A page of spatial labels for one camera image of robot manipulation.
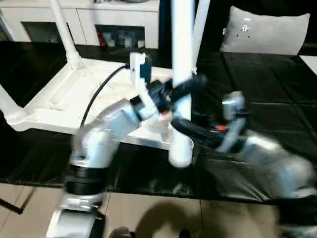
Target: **black table cover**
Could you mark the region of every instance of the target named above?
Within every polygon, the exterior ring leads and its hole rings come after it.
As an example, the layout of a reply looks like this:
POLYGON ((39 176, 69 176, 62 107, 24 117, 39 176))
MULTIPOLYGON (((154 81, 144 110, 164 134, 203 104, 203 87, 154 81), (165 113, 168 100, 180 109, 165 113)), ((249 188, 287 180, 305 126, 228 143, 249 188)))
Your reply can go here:
MULTIPOLYGON (((128 49, 76 47, 85 58, 129 61, 128 49)), ((59 44, 1 42, 0 52, 0 84, 20 106, 25 106, 66 63, 59 44)), ((171 67, 171 59, 162 53, 146 52, 155 66, 171 67)), ((242 90, 250 113, 248 128, 277 138, 289 150, 317 164, 317 76, 298 56, 203 51, 198 72, 209 81, 207 88, 194 96, 193 110, 219 117, 223 95, 242 90)), ((0 137, 0 182, 62 186, 71 135, 37 129, 16 132, 1 116, 0 137)), ((210 167, 224 160, 234 165, 233 158, 195 144, 190 167, 176 169, 167 159, 167 151, 122 143, 107 174, 106 189, 228 200, 219 195, 210 167)))

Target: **cushion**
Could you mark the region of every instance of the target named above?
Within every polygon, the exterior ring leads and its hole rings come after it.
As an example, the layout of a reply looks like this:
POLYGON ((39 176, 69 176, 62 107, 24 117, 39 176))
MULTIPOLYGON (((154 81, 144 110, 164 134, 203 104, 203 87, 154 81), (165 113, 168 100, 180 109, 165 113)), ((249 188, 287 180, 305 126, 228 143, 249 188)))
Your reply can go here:
POLYGON ((310 14, 256 15, 232 6, 221 51, 296 55, 301 49, 310 14))

